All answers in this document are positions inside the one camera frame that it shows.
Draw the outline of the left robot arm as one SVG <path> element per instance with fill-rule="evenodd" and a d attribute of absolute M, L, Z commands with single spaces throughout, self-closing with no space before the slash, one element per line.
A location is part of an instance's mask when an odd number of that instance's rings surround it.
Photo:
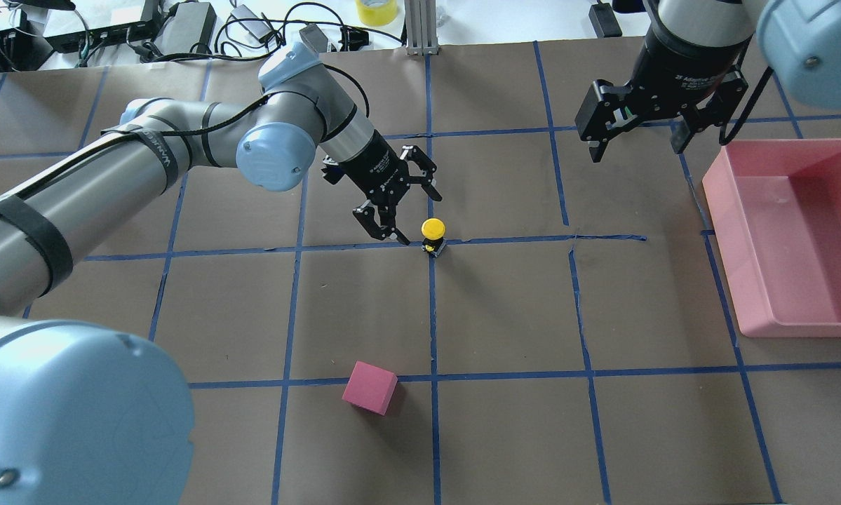
<path fill-rule="evenodd" d="M 413 186 L 434 201 L 436 164 L 389 146 L 302 42 L 260 67 L 249 105 L 132 100 L 92 144 L 0 195 L 0 504 L 176 504 L 194 447 L 180 368 L 147 339 L 20 312 L 192 167 L 236 168 L 267 191 L 300 183 L 316 152 L 347 178 L 369 236 L 410 240 L 396 208 Z"/>

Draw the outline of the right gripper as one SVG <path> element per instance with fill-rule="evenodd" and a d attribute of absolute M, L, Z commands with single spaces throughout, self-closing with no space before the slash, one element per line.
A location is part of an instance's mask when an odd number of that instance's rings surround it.
<path fill-rule="evenodd" d="M 596 79 L 586 90 L 575 128 L 591 160 L 599 163 L 610 140 L 643 122 L 681 116 L 671 135 L 676 154 L 706 129 L 724 127 L 748 89 L 739 61 L 747 43 L 748 36 L 691 42 L 665 25 L 651 25 L 628 82 Z"/>

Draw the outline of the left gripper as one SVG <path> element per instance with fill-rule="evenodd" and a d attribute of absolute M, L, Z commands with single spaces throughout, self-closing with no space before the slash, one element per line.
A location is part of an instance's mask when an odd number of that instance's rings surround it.
<path fill-rule="evenodd" d="M 367 201 L 353 208 L 352 215 L 378 241 L 410 245 L 410 239 L 398 229 L 396 215 L 397 205 L 411 185 L 420 186 L 432 201 L 443 200 L 434 179 L 438 166 L 429 155 L 418 146 L 403 146 L 400 155 L 378 131 L 373 132 L 367 146 L 353 158 L 340 162 L 325 156 L 323 162 L 330 184 L 337 184 L 347 176 L 365 194 Z M 420 174 L 411 175 L 408 163 L 417 166 Z"/>

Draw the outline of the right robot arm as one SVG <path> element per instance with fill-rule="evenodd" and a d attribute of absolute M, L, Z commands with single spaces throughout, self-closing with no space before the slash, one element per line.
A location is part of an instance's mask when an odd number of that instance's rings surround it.
<path fill-rule="evenodd" d="M 628 82 L 594 80 L 575 116 L 600 162 L 617 135 L 680 119 L 683 153 L 720 129 L 731 142 L 772 78 L 803 105 L 841 109 L 841 1 L 635 1 L 650 25 Z"/>

